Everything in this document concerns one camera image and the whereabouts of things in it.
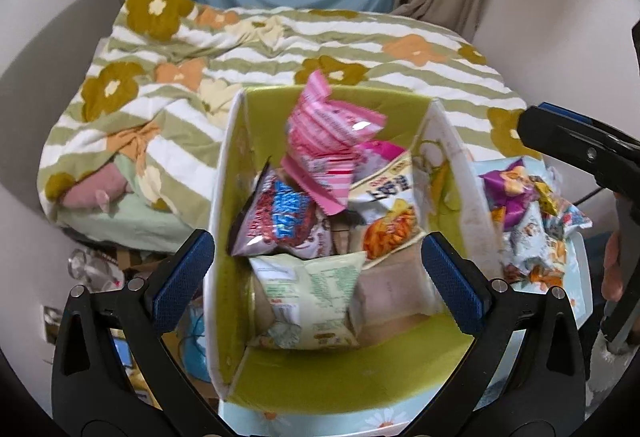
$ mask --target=pink snack bag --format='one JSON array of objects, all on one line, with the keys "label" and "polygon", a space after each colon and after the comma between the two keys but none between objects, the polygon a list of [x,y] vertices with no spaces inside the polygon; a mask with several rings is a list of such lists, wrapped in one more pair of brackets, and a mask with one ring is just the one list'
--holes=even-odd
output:
[{"label": "pink snack bag", "polygon": [[400,157],[404,149],[389,141],[365,141],[356,146],[358,160],[353,171],[353,182],[382,170],[392,160]]},{"label": "pink snack bag", "polygon": [[316,70],[287,121],[287,154],[280,162],[326,214],[347,205],[360,152],[356,145],[382,130],[386,116],[349,102],[329,100],[331,87]]}]

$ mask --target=snack box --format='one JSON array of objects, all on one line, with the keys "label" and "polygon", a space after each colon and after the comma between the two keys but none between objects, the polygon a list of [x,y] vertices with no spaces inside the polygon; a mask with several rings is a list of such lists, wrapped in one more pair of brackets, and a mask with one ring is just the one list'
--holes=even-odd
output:
[{"label": "snack box", "polygon": [[[207,364],[219,397],[261,413],[340,414],[391,406],[441,385],[472,338],[437,315],[373,347],[284,351],[247,347],[251,266],[226,253],[229,227],[265,161],[278,165],[285,126],[302,86],[246,88],[236,96],[218,166],[209,230],[214,263],[204,282]],[[466,149],[437,99],[376,88],[332,86],[332,99],[387,117],[377,139],[411,150],[418,217],[441,231],[484,275],[501,276],[488,204]]]}]

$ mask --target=purple snack bag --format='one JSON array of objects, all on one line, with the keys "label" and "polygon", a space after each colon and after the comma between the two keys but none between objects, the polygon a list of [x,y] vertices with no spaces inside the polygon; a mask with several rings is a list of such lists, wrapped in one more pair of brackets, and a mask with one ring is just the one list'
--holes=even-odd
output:
[{"label": "purple snack bag", "polygon": [[516,226],[536,198],[536,189],[529,179],[523,159],[511,163],[506,170],[492,170],[480,177],[484,181],[486,197],[494,208],[506,208],[504,229]]}]

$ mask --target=bed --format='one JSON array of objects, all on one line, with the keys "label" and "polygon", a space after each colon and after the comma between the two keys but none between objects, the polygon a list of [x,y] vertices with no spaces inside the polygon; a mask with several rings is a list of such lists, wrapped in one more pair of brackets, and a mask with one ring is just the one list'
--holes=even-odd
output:
[{"label": "bed", "polygon": [[[242,86],[302,84],[318,68],[330,83],[441,99],[475,160],[528,153],[513,130],[523,100],[444,28],[350,10],[127,0],[44,143],[43,210],[92,240],[175,250],[192,229],[207,227],[234,94]],[[110,160],[132,193],[108,213],[60,207],[71,186]]]}]

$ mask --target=finger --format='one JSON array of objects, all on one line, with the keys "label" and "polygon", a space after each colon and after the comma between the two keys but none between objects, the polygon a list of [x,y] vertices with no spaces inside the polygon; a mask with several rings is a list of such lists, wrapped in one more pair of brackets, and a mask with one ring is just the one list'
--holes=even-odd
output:
[{"label": "finger", "polygon": [[602,297],[607,301],[617,302],[622,298],[624,286],[622,283],[622,271],[620,266],[615,263],[604,270],[604,279],[602,280]]},{"label": "finger", "polygon": [[613,264],[618,263],[618,255],[620,253],[620,232],[614,231],[607,240],[604,248],[604,268],[608,269]]}]

